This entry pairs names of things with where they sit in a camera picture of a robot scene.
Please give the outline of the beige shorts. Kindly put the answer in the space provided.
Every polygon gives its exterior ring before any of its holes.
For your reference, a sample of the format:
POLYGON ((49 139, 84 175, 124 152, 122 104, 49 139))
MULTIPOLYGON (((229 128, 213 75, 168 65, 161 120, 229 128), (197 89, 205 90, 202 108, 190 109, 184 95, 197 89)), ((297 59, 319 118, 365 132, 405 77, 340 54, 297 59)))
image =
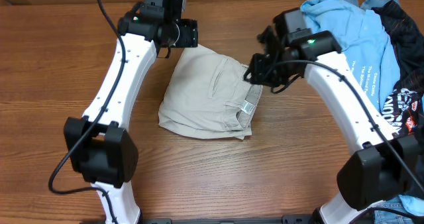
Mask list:
POLYGON ((196 139, 250 136, 263 87, 244 81, 246 70, 202 45, 184 49, 158 110, 159 125, 196 139))

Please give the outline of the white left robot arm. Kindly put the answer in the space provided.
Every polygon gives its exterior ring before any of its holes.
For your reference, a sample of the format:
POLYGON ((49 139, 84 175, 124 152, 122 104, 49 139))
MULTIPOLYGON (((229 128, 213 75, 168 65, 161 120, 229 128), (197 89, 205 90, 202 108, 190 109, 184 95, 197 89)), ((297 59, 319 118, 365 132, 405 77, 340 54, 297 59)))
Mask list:
POLYGON ((129 135, 131 113, 160 49, 197 46, 197 21, 128 12, 115 30, 114 57, 95 99, 80 118, 70 117, 64 125, 66 158, 98 193, 106 223, 142 223, 131 184, 138 162, 129 135))

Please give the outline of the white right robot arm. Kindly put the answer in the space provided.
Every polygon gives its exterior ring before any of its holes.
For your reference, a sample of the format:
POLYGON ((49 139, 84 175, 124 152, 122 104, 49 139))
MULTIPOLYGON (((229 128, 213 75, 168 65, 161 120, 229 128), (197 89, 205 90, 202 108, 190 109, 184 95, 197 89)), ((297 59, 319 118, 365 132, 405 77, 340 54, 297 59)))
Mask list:
POLYGON ((421 153, 414 135, 400 136, 367 98, 349 70, 346 56, 329 31, 289 41, 271 27, 257 36, 264 53, 252 56, 244 80, 272 93, 305 78, 325 102, 350 150, 337 174, 338 194, 311 215, 286 215, 284 223, 356 223, 383 201, 418 181, 412 170, 421 153))

